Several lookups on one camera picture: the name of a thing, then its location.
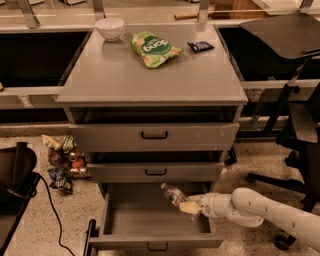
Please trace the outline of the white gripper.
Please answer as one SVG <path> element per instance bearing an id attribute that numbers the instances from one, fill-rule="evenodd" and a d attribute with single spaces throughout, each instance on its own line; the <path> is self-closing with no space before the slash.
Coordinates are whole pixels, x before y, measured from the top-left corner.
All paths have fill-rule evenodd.
<path id="1" fill-rule="evenodd" d="M 214 193 L 207 193 L 202 195 L 192 195 L 188 197 L 188 202 L 181 202 L 179 204 L 179 209 L 182 212 L 198 215 L 200 212 L 208 217 L 212 218 L 216 216 L 214 211 Z"/>

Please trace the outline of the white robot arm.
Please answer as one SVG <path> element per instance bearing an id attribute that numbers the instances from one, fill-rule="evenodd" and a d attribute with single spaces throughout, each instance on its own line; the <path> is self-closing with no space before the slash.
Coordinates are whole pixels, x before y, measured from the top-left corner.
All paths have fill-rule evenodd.
<path id="1" fill-rule="evenodd" d="M 320 251 L 320 217 L 271 200 L 249 188 L 237 188 L 231 194 L 206 193 L 189 196 L 179 203 L 182 212 L 208 218 L 225 217 L 245 227 L 258 227 L 269 221 L 289 235 Z"/>

